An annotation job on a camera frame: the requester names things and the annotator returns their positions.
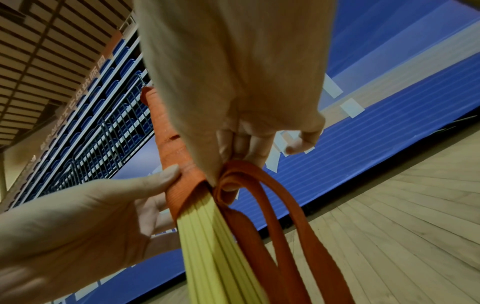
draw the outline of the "bleacher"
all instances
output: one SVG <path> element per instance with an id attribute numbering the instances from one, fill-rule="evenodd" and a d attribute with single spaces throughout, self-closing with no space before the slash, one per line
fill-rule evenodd
<path id="1" fill-rule="evenodd" d="M 142 57 L 138 34 L 133 31 L 100 68 L 10 208 L 113 176 L 152 136 L 150 111 L 140 102 L 142 87 L 151 84 Z"/>

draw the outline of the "wooden floor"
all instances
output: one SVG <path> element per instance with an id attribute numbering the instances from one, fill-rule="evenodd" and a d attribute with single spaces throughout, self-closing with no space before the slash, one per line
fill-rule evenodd
<path id="1" fill-rule="evenodd" d="M 480 131 L 471 133 L 309 217 L 357 304 L 480 302 Z M 297 232 L 286 235 L 323 303 Z M 146 303 L 188 302 L 183 283 Z"/>

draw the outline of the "ceiling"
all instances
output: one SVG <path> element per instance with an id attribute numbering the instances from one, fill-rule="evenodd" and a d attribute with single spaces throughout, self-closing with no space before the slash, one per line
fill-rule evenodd
<path id="1" fill-rule="evenodd" d="M 55 119 L 132 10 L 132 0 L 3 2 L 0 150 Z"/>

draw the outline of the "orange webbing loop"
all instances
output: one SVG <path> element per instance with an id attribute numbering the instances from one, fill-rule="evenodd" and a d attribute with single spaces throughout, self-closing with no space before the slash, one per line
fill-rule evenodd
<path id="1" fill-rule="evenodd" d="M 205 181 L 205 176 L 193 164 L 184 143 L 169 124 L 166 109 L 155 89 L 143 88 L 141 100 L 150 109 L 162 166 L 165 168 L 177 163 L 182 172 L 181 178 L 166 192 L 170 212 L 176 220 L 193 190 Z M 340 269 L 315 236 L 302 209 L 290 193 L 260 168 L 244 161 L 230 161 L 223 168 L 219 185 L 213 190 L 213 196 L 270 302 L 311 303 L 287 239 L 260 183 L 269 187 L 287 207 L 297 228 L 305 259 L 325 304 L 354 303 Z M 222 189 L 232 184 L 245 187 L 257 200 L 273 242 L 278 267 L 248 217 L 228 207 L 234 197 L 231 192 Z"/>

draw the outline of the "hand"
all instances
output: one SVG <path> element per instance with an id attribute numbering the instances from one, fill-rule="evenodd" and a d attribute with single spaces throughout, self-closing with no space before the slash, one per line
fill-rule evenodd
<path id="1" fill-rule="evenodd" d="M 335 0 L 137 0 L 143 60 L 170 122 L 216 185 L 229 159 L 262 167 L 276 131 L 317 142 Z"/>
<path id="2" fill-rule="evenodd" d="M 142 178 L 96 180 L 0 215 L 0 302 L 44 303 L 177 249 L 164 191 L 177 165 Z"/>

